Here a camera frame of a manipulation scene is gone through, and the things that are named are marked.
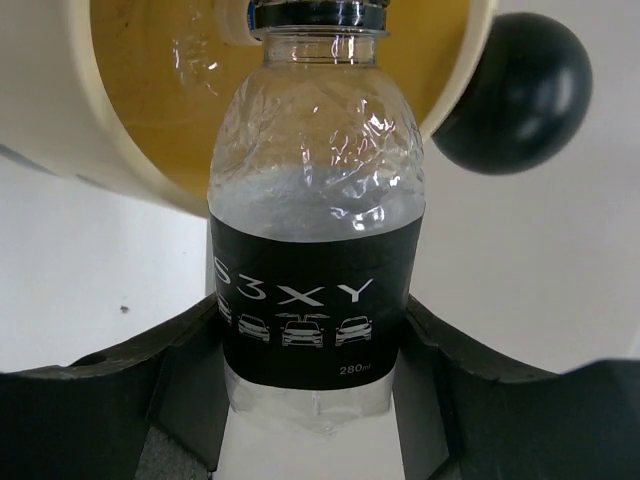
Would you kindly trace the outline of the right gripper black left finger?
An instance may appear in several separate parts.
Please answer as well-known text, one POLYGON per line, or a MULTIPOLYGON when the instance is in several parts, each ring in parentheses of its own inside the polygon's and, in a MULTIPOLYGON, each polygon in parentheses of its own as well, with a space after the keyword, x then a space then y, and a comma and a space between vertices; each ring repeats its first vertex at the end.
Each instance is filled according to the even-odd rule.
POLYGON ((69 366, 1 376, 4 479, 132 479, 156 430, 216 471, 229 401, 215 296, 69 366))

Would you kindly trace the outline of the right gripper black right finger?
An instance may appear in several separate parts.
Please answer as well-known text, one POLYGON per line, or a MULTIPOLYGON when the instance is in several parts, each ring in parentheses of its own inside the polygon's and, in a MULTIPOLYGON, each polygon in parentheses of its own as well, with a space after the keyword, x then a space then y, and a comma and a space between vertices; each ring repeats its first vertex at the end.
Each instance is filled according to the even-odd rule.
POLYGON ((408 305, 393 385, 408 479, 635 479, 639 364, 554 374, 408 305))

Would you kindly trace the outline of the black label bottle black cap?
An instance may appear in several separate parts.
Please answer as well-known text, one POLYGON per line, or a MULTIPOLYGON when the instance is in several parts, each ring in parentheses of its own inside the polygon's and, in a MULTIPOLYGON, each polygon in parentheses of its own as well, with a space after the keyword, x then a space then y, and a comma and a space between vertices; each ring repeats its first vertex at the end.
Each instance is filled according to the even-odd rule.
POLYGON ((389 410, 426 200, 377 64, 384 1, 259 1, 261 65, 217 134, 208 205, 232 409, 328 434, 389 410))

